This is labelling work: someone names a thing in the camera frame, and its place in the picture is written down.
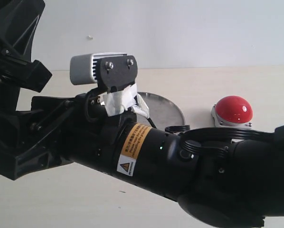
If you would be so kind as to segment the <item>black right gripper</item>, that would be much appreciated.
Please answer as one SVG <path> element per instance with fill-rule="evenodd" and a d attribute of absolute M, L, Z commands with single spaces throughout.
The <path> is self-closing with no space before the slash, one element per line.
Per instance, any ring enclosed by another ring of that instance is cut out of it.
<path fill-rule="evenodd" d="M 36 96 L 30 110 L 6 114 L 0 175 L 16 180 L 75 162 L 119 179 L 153 179 L 151 129 L 138 122 L 141 113 L 135 104 L 109 116 L 94 96 Z"/>

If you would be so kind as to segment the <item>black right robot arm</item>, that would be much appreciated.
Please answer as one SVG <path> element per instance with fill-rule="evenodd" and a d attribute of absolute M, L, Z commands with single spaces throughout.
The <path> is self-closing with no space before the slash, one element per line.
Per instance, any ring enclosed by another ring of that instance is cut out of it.
<path fill-rule="evenodd" d="M 260 228 L 284 217 L 284 125 L 272 133 L 201 128 L 174 134 L 109 117 L 95 98 L 35 96 L 0 109 L 0 175 L 78 163 L 177 202 L 217 228 Z"/>

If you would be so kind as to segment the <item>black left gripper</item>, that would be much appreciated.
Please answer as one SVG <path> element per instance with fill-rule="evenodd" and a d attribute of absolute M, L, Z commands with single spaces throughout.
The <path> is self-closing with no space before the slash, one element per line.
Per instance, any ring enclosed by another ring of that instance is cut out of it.
<path fill-rule="evenodd" d="M 40 61 L 31 59 L 44 8 L 42 0 L 0 0 L 0 81 L 41 92 L 52 77 Z"/>

